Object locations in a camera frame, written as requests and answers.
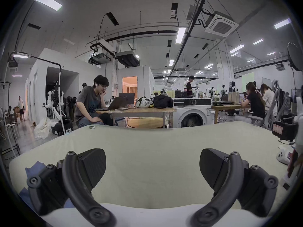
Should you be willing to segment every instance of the white table surface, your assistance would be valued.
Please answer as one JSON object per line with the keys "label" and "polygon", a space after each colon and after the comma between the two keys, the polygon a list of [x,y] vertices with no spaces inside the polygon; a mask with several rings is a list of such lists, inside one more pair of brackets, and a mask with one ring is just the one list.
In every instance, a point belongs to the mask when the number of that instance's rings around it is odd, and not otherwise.
{"label": "white table surface", "polygon": [[[227,154],[238,151],[249,165],[257,164],[279,180],[287,166],[276,160],[278,138],[270,131],[245,122],[230,122],[176,129],[132,129],[96,125],[55,138],[10,162],[13,187],[20,192],[26,184],[25,167],[36,161],[54,164],[68,151],[81,153],[102,148],[106,172],[92,190],[99,203],[136,208],[171,208],[208,203],[213,190],[203,178],[199,159],[204,148]],[[286,191],[278,186],[272,211]],[[233,208],[240,208],[235,203]]]}

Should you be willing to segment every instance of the woman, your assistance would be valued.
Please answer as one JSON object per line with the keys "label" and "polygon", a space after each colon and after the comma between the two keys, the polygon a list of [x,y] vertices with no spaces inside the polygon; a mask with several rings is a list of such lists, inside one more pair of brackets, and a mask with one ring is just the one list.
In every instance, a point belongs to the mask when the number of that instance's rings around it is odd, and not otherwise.
{"label": "woman", "polygon": [[[246,91],[248,93],[247,99],[241,102],[242,108],[245,108],[248,104],[251,104],[250,108],[253,111],[252,115],[264,119],[265,117],[265,102],[262,99],[260,93],[256,91],[256,86],[253,82],[249,82],[246,85]],[[236,121],[244,121],[247,123],[252,123],[250,118],[235,116]]]}
{"label": "woman", "polygon": [[[274,100],[275,93],[264,83],[261,85],[260,91],[262,93],[262,98],[265,101],[265,110],[268,111]],[[276,104],[273,110],[274,116],[277,116],[277,113],[278,106]]]}

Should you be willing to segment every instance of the washing machine door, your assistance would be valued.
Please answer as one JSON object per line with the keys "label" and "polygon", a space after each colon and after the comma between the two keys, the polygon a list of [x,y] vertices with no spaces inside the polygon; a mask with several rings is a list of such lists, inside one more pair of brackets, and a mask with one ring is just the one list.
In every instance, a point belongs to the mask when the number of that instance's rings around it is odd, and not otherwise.
{"label": "washing machine door", "polygon": [[198,109],[191,109],[179,118],[178,128],[195,127],[207,124],[206,115]]}

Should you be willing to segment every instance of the black shirt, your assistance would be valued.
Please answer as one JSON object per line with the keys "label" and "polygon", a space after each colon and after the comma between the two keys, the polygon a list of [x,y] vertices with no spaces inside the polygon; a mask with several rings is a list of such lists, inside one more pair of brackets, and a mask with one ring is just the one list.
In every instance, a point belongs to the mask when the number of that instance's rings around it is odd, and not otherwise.
{"label": "black shirt", "polygon": [[247,99],[250,101],[250,108],[253,111],[253,116],[256,117],[265,117],[265,106],[261,101],[261,98],[258,96],[257,93],[250,93],[247,97]]}
{"label": "black shirt", "polygon": [[192,96],[192,88],[190,82],[186,84],[187,96]]}

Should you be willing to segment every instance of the whiteboard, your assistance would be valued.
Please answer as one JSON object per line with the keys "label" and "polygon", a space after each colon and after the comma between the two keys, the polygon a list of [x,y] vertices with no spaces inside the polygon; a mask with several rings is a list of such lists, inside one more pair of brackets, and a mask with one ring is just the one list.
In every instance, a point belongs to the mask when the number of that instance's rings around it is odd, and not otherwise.
{"label": "whiteboard", "polygon": [[262,83],[266,84],[269,88],[271,88],[271,80],[267,78],[262,78]]}

